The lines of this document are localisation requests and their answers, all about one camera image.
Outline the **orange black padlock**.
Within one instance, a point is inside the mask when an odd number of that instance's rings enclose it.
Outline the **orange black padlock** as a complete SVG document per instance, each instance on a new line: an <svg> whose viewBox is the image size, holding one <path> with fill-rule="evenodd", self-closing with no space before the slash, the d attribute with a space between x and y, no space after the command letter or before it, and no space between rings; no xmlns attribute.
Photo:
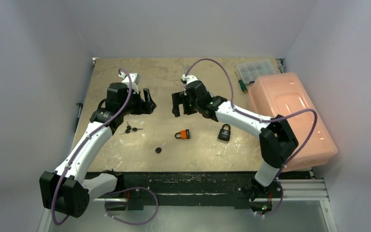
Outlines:
<svg viewBox="0 0 371 232"><path fill-rule="evenodd" d="M176 139L190 139L190 131L189 129L181 130L180 132L177 132L174 137Z"/></svg>

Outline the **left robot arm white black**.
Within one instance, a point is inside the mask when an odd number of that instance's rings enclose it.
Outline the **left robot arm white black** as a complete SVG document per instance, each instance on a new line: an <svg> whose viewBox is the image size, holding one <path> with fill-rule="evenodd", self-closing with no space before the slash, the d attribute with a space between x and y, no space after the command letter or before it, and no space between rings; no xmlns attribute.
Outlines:
<svg viewBox="0 0 371 232"><path fill-rule="evenodd" d="M151 114L156 106L148 88L140 93L134 84L111 83L76 147L53 172L41 175L44 208L78 218L92 200L107 193L114 198L122 196L125 184L121 173L105 170L92 179L85 176L101 148L123 123L124 116Z"/></svg>

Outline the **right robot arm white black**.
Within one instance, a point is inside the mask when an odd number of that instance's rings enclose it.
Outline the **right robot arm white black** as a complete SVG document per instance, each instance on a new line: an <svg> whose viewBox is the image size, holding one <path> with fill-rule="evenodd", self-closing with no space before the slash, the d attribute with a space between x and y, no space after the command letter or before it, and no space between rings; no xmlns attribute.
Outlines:
<svg viewBox="0 0 371 232"><path fill-rule="evenodd" d="M263 163L255 174L252 191L259 197L270 192L271 183L299 145L287 119L281 115L275 118L258 115L232 105L226 98L212 95L199 80L190 82L171 97L175 117L180 116L182 105L185 115L199 113L258 138Z"/></svg>

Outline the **black key bunch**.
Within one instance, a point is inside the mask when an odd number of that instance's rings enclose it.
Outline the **black key bunch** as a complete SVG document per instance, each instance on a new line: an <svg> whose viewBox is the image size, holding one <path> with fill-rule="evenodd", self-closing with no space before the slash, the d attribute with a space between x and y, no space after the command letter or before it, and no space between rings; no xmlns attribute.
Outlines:
<svg viewBox="0 0 371 232"><path fill-rule="evenodd" d="M131 132L137 132L137 131L141 131L143 130L143 128L137 128L137 127L132 127L128 122L127 122L127 126L126 126L126 129L125 131L121 134L129 134Z"/></svg>

